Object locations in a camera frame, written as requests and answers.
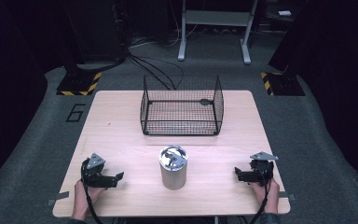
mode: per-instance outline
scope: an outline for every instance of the black equipment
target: black equipment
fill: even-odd
[[[260,186],[264,187],[266,194],[263,202],[260,205],[257,213],[254,218],[251,220],[251,224],[254,224],[255,221],[260,217],[260,214],[264,211],[264,207],[267,204],[267,197],[269,195],[269,187],[267,186],[270,183],[270,179],[273,177],[274,163],[272,161],[277,161],[279,158],[276,156],[269,155],[265,152],[259,152],[251,156],[253,159],[251,161],[251,168],[253,171],[243,172],[239,168],[235,167],[235,174],[238,176],[238,180],[243,182],[255,182],[259,183]]]
[[[92,206],[91,197],[89,196],[88,187],[92,188],[115,188],[117,182],[123,178],[124,172],[116,176],[102,175],[103,166],[105,160],[95,153],[92,153],[91,158],[87,158],[81,165],[81,181],[83,183],[84,190],[86,192],[87,203],[89,204],[89,211],[92,214],[94,220],[102,224],[95,213]]]
[[[118,0],[62,0],[83,60],[113,62],[127,53],[128,15]]]
[[[274,163],[272,161],[252,160],[251,168],[253,171],[244,172],[235,167],[235,174],[237,174],[238,180],[258,182],[261,186],[264,186],[273,177]]]

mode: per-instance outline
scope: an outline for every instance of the human hand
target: human hand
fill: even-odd
[[[105,191],[104,188],[88,187],[89,197],[91,198],[92,204],[97,202],[98,197],[103,191]],[[88,211],[89,204],[87,203],[86,192],[84,191],[83,183],[78,180],[75,184],[74,211],[71,218],[85,221]]]
[[[255,197],[257,198],[258,203],[262,203],[265,196],[266,190],[264,186],[260,186],[259,183],[249,183],[252,189],[255,192]],[[278,202],[279,202],[279,184],[272,178],[270,183],[267,183],[267,188],[269,188],[267,196],[267,204],[264,207],[265,213],[274,213],[278,214]]]

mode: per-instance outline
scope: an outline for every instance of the wire mesh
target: wire mesh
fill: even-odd
[[[218,76],[144,77],[141,126],[150,135],[218,135],[224,101]]]

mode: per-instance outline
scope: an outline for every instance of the metal canister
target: metal canister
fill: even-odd
[[[179,146],[167,146],[159,152],[162,183],[167,189],[180,189],[186,183],[187,153]]]

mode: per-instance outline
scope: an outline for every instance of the canister lid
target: canister lid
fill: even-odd
[[[178,171],[187,164],[187,153],[179,146],[168,146],[159,152],[159,163],[164,169]]]

